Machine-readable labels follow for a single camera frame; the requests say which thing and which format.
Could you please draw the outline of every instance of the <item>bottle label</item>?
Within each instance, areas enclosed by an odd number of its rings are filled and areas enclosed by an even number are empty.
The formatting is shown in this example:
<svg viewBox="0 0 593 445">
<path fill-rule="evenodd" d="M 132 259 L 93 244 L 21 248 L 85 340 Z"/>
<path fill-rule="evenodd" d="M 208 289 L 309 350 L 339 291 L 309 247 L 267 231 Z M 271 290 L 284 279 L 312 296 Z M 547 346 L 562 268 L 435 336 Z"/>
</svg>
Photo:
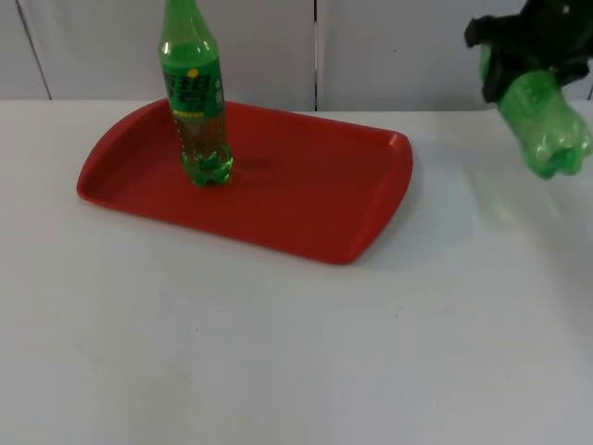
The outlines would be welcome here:
<svg viewBox="0 0 593 445">
<path fill-rule="evenodd" d="M 221 66 L 216 59 L 207 65 L 179 68 L 163 65 L 167 96 L 179 119 L 207 119 L 224 110 Z"/>
</svg>

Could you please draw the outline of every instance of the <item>white tabletop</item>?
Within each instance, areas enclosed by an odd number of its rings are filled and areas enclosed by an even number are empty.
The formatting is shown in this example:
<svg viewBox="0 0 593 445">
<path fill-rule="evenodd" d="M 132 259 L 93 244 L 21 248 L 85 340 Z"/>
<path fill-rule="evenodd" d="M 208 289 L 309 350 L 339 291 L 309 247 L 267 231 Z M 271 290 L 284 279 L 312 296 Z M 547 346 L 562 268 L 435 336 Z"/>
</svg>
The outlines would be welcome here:
<svg viewBox="0 0 593 445">
<path fill-rule="evenodd" d="M 0 443 L 592 443 L 593 159 L 546 183 L 493 111 L 323 113 L 415 153 L 334 267 L 79 200 L 140 105 L 0 103 Z"/>
</svg>

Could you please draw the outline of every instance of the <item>bottle neck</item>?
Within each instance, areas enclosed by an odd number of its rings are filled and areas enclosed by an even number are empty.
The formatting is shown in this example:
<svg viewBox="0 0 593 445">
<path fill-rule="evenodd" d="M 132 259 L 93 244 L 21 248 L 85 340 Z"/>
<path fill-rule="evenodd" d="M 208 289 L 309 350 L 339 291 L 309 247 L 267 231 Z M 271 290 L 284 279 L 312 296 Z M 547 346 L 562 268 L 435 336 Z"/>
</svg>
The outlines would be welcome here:
<svg viewBox="0 0 593 445">
<path fill-rule="evenodd" d="M 167 0 L 163 36 L 173 37 L 178 43 L 212 39 L 196 0 Z"/>
</svg>

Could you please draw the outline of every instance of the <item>green plastic bottle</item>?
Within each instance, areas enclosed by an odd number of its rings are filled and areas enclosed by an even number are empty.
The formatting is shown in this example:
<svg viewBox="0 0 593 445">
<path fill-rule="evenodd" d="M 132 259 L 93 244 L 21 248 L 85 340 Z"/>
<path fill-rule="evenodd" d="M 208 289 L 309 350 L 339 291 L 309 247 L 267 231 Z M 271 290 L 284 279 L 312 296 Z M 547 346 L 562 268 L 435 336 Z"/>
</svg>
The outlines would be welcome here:
<svg viewBox="0 0 593 445">
<path fill-rule="evenodd" d="M 216 40 L 196 0 L 167 0 L 158 46 L 183 168 L 196 185 L 229 180 L 221 66 Z"/>
<path fill-rule="evenodd" d="M 480 66 L 485 78 L 490 47 Z M 503 119 L 519 139 L 529 168 L 543 179 L 556 173 L 573 175 L 593 151 L 593 138 L 583 118 L 566 102 L 547 70 L 527 72 L 515 80 L 497 103 Z"/>
</svg>

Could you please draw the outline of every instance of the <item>red tray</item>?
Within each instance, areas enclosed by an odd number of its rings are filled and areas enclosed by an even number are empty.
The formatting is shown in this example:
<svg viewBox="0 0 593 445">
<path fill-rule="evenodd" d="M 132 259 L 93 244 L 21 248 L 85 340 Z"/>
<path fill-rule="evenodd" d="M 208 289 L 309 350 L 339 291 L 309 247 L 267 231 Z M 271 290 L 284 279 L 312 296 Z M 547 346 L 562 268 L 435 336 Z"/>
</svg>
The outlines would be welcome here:
<svg viewBox="0 0 593 445">
<path fill-rule="evenodd" d="M 401 202 L 410 142 L 387 130 L 229 103 L 231 181 L 185 176 L 166 100 L 117 123 L 93 149 L 79 195 L 114 210 L 330 263 L 355 260 Z"/>
</svg>

